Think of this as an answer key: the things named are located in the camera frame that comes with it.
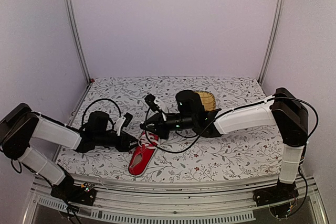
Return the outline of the red canvas sneaker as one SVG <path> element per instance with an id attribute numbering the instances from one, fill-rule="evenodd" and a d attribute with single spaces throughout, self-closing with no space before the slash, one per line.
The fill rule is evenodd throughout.
<path id="1" fill-rule="evenodd" d="M 154 150 L 149 150 L 147 148 L 142 149 L 140 146 L 133 152 L 128 171 L 132 176 L 141 176 L 145 170 L 152 157 L 154 156 L 157 148 Z"/>

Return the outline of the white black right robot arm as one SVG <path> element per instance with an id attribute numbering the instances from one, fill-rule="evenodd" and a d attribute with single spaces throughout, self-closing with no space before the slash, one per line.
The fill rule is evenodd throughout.
<path id="1" fill-rule="evenodd" d="M 276 126 L 284 151 L 278 183 L 271 190 L 276 201 L 291 194 L 304 148 L 309 138 L 308 110 L 287 89 L 278 88 L 274 95 L 261 101 L 221 111 L 215 98 L 205 91 L 183 90 L 175 96 L 178 112 L 170 113 L 165 104 L 152 94 L 145 97 L 153 116 L 145 116 L 140 128 L 161 139 L 170 132 L 193 130 L 197 136 L 220 137 L 233 131 L 258 126 Z"/>

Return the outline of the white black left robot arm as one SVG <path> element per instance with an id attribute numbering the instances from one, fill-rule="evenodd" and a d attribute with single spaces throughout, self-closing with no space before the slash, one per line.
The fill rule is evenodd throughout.
<path id="1" fill-rule="evenodd" d="M 1 152 L 11 161 L 19 161 L 57 186 L 58 192 L 67 200 L 73 200 L 78 195 L 78 188 L 72 184 L 72 177 L 34 149 L 30 140 L 47 141 L 77 153 L 87 153 L 97 146 L 127 152 L 137 143 L 135 137 L 123 131 L 131 120 L 132 115 L 127 113 L 113 122 L 107 113 L 94 111 L 88 121 L 76 129 L 32 111 L 26 103 L 21 103 L 1 119 Z"/>

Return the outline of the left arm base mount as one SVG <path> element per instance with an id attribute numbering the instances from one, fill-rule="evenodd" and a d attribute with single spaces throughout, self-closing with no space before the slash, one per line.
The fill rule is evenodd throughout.
<path id="1" fill-rule="evenodd" d="M 73 183 L 53 185 L 50 195 L 66 202 L 93 206 L 97 191 L 87 186 L 78 186 Z"/>

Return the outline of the white shoelace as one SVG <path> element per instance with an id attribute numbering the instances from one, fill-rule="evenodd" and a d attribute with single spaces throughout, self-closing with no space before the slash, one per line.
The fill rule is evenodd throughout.
<path id="1" fill-rule="evenodd" d="M 138 140 L 138 145 L 142 149 L 147 148 L 149 150 L 154 150 L 159 144 L 160 142 L 157 135 L 152 133 L 145 133 L 144 131 Z"/>

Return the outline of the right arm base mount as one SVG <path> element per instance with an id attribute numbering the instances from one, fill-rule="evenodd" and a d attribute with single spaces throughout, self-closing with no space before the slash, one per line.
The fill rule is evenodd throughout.
<path id="1" fill-rule="evenodd" d="M 270 213 L 278 219 L 283 219 L 291 214 L 298 196 L 295 182 L 285 184 L 278 181 L 275 186 L 254 190 L 253 201 L 258 207 L 276 204 L 269 208 Z"/>

